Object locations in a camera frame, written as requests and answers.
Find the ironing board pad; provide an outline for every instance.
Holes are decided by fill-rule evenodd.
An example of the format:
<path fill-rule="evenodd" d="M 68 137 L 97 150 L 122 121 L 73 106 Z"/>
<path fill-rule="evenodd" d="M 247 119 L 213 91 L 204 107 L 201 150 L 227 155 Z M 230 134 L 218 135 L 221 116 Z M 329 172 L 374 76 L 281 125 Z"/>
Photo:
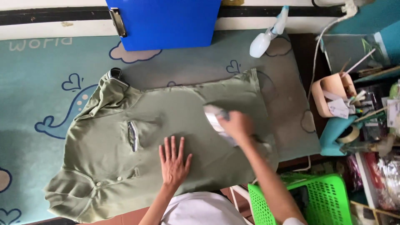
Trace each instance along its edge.
<path fill-rule="evenodd" d="M 320 152 L 312 114 L 286 35 L 261 58 L 262 30 L 219 31 L 210 47 L 127 52 L 119 37 L 0 41 L 0 224 L 53 218 L 43 187 L 58 172 L 64 137 L 100 77 L 123 69 L 137 89 L 232 77 L 256 67 L 280 161 Z"/>

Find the left hand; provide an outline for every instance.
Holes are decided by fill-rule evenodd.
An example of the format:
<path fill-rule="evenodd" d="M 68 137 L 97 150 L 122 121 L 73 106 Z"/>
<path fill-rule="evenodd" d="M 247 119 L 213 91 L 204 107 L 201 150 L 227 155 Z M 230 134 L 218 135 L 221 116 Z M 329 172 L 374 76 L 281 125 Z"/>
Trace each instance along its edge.
<path fill-rule="evenodd" d="M 181 137 L 179 143 L 179 152 L 176 152 L 175 136 L 171 137 L 171 145 L 169 138 L 164 138 L 165 154 L 162 145 L 159 146 L 158 151 L 161 160 L 163 185 L 178 188 L 189 173 L 190 162 L 192 161 L 192 154 L 188 155 L 186 163 L 183 160 L 183 148 L 185 139 Z"/>

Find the blue clipboard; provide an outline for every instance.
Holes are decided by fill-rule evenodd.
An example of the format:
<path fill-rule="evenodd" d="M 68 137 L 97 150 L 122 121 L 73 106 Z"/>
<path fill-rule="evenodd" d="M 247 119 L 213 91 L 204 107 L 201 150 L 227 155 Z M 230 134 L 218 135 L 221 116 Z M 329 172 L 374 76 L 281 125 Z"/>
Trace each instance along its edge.
<path fill-rule="evenodd" d="M 211 44 L 221 0 L 106 0 L 127 51 Z"/>

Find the green plastic chair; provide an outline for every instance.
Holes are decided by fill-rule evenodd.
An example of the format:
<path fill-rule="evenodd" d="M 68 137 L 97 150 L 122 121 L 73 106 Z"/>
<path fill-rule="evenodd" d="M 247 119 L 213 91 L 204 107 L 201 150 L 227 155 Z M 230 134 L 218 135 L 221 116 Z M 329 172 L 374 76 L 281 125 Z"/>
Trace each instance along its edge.
<path fill-rule="evenodd" d="M 291 173 L 282 175 L 288 190 L 307 186 L 309 204 L 305 219 L 309 225 L 352 225 L 346 186 L 338 174 L 324 176 Z M 248 185 L 256 225 L 277 225 L 257 185 Z"/>

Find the white spray bottle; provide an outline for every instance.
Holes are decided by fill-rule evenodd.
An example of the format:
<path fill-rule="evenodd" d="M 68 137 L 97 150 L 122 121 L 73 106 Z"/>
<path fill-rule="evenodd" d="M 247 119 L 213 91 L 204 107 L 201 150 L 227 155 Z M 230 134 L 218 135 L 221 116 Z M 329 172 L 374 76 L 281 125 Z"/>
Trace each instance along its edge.
<path fill-rule="evenodd" d="M 265 33 L 259 34 L 250 45 L 250 55 L 255 58 L 261 57 L 269 47 L 271 40 L 283 33 L 288 20 L 289 7 L 283 6 L 282 11 L 276 17 L 276 23 L 267 29 Z"/>

